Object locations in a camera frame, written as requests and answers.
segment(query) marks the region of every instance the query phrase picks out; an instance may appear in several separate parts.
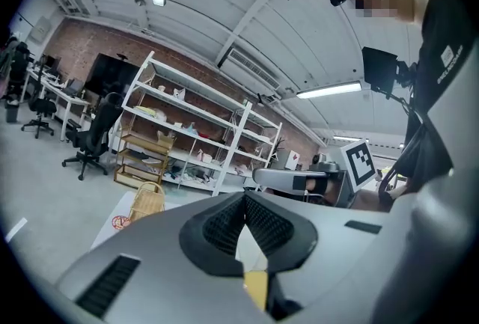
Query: vent grille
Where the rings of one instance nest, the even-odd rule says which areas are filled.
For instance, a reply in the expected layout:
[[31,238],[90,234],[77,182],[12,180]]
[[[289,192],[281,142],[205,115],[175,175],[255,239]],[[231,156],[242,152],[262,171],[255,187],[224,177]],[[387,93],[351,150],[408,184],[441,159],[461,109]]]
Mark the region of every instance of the vent grille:
[[259,67],[254,62],[250,61],[243,54],[238,52],[235,49],[232,49],[229,54],[229,58],[237,62],[241,67],[244,67],[246,70],[250,71],[256,76],[259,76],[265,83],[271,86],[275,91],[281,86],[270,74],[265,70]]
[[101,319],[139,264],[139,260],[119,256],[79,297],[76,304]]

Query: grey floor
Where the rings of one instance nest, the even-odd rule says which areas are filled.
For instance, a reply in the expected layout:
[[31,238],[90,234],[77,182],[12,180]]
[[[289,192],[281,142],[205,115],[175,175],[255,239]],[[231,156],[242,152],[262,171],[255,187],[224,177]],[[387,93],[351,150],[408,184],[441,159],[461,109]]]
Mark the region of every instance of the grey floor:
[[[20,131],[33,117],[23,104],[18,123],[5,123],[4,103],[0,103],[1,227],[6,234],[22,218],[27,219],[10,241],[11,248],[23,266],[54,283],[90,249],[106,218],[132,189],[113,181],[113,165],[108,176],[87,168],[85,179],[79,181],[79,163],[61,167],[61,161],[74,156],[76,149],[60,141],[59,122],[50,121],[55,136],[41,132],[35,139],[32,127]],[[163,186],[166,200],[176,204],[210,196],[187,188],[177,190],[165,182]]]

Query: white shelving unit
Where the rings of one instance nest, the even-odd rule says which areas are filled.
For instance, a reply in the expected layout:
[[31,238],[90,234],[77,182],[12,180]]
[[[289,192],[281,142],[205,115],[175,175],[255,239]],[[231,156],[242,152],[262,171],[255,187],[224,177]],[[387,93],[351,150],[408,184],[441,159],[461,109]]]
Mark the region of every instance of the white shelving unit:
[[[213,196],[216,196],[220,192],[241,191],[242,190],[241,186],[232,186],[227,184],[223,185],[223,181],[227,174],[232,174],[232,175],[237,175],[238,177],[242,177],[243,181],[245,178],[252,177],[252,171],[249,169],[241,175],[239,175],[234,170],[234,166],[231,165],[231,160],[233,158],[233,155],[247,156],[252,161],[256,161],[259,165],[266,167],[271,159],[272,151],[274,146],[276,145],[276,141],[278,140],[282,123],[280,123],[279,125],[274,124],[270,120],[267,120],[265,117],[252,111],[251,110],[252,104],[250,102],[247,102],[245,105],[242,105],[241,103],[231,99],[230,97],[217,91],[216,89],[211,88],[208,85],[205,85],[203,82],[200,82],[197,79],[192,78],[191,76],[188,76],[185,73],[182,73],[179,70],[174,69],[173,67],[169,67],[167,64],[163,64],[162,62],[153,59],[153,54],[154,52],[151,52],[147,56],[145,61],[143,62],[142,66],[140,67],[140,70],[137,72],[135,78],[133,79],[133,82],[131,86],[129,87],[129,90],[126,93],[125,99],[123,101],[123,110],[133,114],[133,120],[132,120],[132,123],[130,124],[130,129],[134,123],[135,118],[141,117],[146,120],[149,120],[150,122],[156,123],[159,126],[163,126],[170,130],[173,130],[178,134],[186,135],[194,139],[192,147],[189,152],[186,150],[180,150],[177,147],[174,147],[169,154],[169,157],[175,158],[185,163],[185,165],[183,166],[183,170],[181,172],[181,176],[176,179],[173,179],[169,176],[164,176],[162,179],[167,182],[176,183],[178,184],[178,187],[188,186],[188,187],[194,187],[197,189],[206,189],[208,191],[212,191]],[[149,65],[153,67],[153,70],[154,70],[153,77],[149,78],[146,82],[141,82],[139,78],[141,77],[141,74],[147,69]],[[239,123],[236,125],[236,123],[232,123],[230,120],[225,120],[219,117],[218,115],[214,115],[206,110],[203,110],[202,108],[189,104],[183,100],[179,100],[178,98],[170,94],[167,94],[163,91],[158,90],[157,88],[152,87],[150,84],[153,81],[155,76],[163,78],[169,82],[173,82],[179,88],[185,88],[186,92],[190,91],[192,93],[195,93],[209,100],[210,102],[220,105],[222,108],[227,109],[232,114],[241,117]],[[167,102],[173,106],[181,108],[184,111],[187,111],[191,114],[197,115],[198,117],[208,120],[211,123],[217,124],[221,128],[229,129],[231,132],[233,132],[233,139],[231,144],[226,145],[226,144],[218,143],[217,141],[214,141],[212,139],[203,138],[199,135],[186,131],[184,128],[177,127],[174,124],[171,124],[167,121],[161,121],[155,117],[152,117],[151,115],[147,113],[144,113],[143,111],[137,108],[128,106],[127,103],[129,102],[129,98],[131,97],[132,93],[135,91],[142,92],[140,102],[137,106],[141,105],[141,101],[143,100],[144,95],[148,94],[163,102]],[[267,141],[267,138],[264,138],[261,135],[256,134],[255,132],[245,129],[244,127],[247,120],[253,123],[256,123],[257,125],[262,127],[275,129],[276,134],[274,136],[273,141]],[[114,134],[116,133],[116,129],[118,125],[119,123],[116,123],[114,126],[114,131],[113,131]],[[264,159],[252,153],[246,153],[241,150],[238,150],[237,148],[238,141],[241,136],[245,136],[248,139],[256,141],[258,144],[266,144],[266,146],[269,148],[269,153],[267,158]],[[221,149],[226,150],[226,159],[223,161],[222,165],[219,165],[216,163],[204,163],[197,160],[196,155],[194,153],[196,141],[202,141],[202,142],[211,144],[217,147],[219,150]],[[198,182],[190,181],[190,180],[184,180],[183,173],[186,169],[186,166],[189,163],[203,167],[203,168],[208,168],[213,171],[218,171],[219,176],[216,180],[216,185],[214,186],[214,188],[207,184],[198,183]]]

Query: ceiling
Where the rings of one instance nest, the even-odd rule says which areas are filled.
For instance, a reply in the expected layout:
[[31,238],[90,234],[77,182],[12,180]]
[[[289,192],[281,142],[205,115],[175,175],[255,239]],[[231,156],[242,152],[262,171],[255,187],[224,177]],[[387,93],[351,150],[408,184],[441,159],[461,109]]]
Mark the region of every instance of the ceiling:
[[[164,7],[152,0],[143,7],[134,0],[56,1],[71,16],[147,33],[208,67],[217,67],[230,47],[241,48],[281,84],[281,107],[326,143],[340,144],[332,137],[343,134],[378,145],[403,142],[406,114],[381,94],[366,89],[300,100],[293,93],[362,80],[363,46],[417,61],[421,33],[414,26],[361,18],[329,0],[167,0]],[[405,89],[394,93],[408,98]]]

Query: trash bin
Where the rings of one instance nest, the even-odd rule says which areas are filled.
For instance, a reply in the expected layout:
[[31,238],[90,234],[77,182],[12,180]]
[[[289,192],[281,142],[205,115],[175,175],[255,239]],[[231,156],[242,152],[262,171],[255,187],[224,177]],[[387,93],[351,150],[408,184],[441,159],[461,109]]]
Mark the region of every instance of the trash bin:
[[11,105],[7,103],[5,108],[7,109],[7,123],[16,123],[16,116],[18,115],[19,105]]

